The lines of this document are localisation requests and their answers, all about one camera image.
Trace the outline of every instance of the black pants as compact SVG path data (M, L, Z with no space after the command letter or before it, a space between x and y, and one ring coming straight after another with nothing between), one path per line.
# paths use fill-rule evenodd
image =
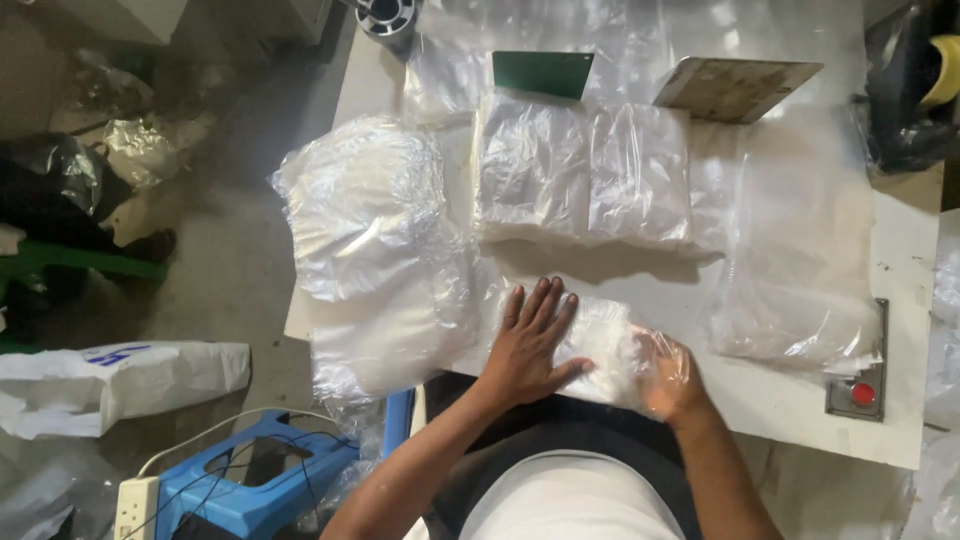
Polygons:
M427 421L469 388L473 377L445 373L425 385ZM608 455L644 477L673 512L686 540L700 540L693 496L670 428L635 412L551 396L508 411L454 466L424 515L431 540L455 539L493 483L531 455L580 450Z

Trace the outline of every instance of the person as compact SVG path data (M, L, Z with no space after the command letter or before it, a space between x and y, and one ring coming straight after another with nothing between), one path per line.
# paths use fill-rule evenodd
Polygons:
M539 423L470 448L505 412L592 369L587 358L552 365L577 306L571 294L557 311L563 290L559 278L541 279L525 304L514 290L480 377L350 494L322 540L398 540L421 515L431 540L782 539L693 356L676 342L683 353L658 356L658 379L637 396L672 430L679 464L596 422ZM678 362L688 364L685 380L667 375Z

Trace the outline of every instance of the white shirt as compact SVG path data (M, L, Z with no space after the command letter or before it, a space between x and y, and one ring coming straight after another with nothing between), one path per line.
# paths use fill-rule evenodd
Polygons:
M407 538L425 538L418 522ZM602 454L559 450L503 474L470 512L460 540L684 540L636 471Z

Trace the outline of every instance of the hand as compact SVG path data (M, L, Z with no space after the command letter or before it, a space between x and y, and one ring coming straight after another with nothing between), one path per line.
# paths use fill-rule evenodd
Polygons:
M593 369L588 358L573 358L553 367L553 354L577 311L577 296L571 294L553 314L564 292L564 281L540 278L526 306L523 287L510 294L503 313L500 334L493 341L490 358L476 385L494 396L506 410L545 398Z
M644 374L636 380L637 393L647 410L674 430L682 429L691 418L716 410L693 353L683 343L639 325L633 330L640 354L657 367L656 374Z

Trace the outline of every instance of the finger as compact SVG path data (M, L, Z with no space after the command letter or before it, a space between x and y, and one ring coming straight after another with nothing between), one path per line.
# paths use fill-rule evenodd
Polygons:
M564 280L554 278L553 282L550 283L550 292L547 293L546 298L543 299L543 304L540 304L540 309L537 310L537 315L534 316L533 327L537 331L544 331L550 326L550 321L553 320L553 312L557 308L557 303L560 301L560 295L562 294L564 294Z
M553 343L560 343L560 340L563 339L566 334L566 329L570 328L570 323L573 322L574 315L577 314L577 306L579 304L580 299L577 298L577 295L571 294L566 297L566 302L564 302L564 306L560 308L560 314L557 315L557 319L553 321L550 328L546 330L547 339L550 339Z
M521 307L523 307L523 285L517 285L511 291L510 298L507 299L507 307L503 310L503 325L500 326L502 331L516 326Z
M537 310L540 309L540 304L543 303L543 297L545 297L549 291L550 281L547 278L540 278L537 282L537 288L534 289L533 294L527 299L527 305L523 307L523 312L520 313L520 320L517 324L521 328L530 326L530 323L534 320L534 315L536 315Z
M580 377L584 373L589 373L593 368L593 360L589 358L571 358L553 368L553 371L551 371L547 377L547 383L552 386L556 392L563 388L568 382Z

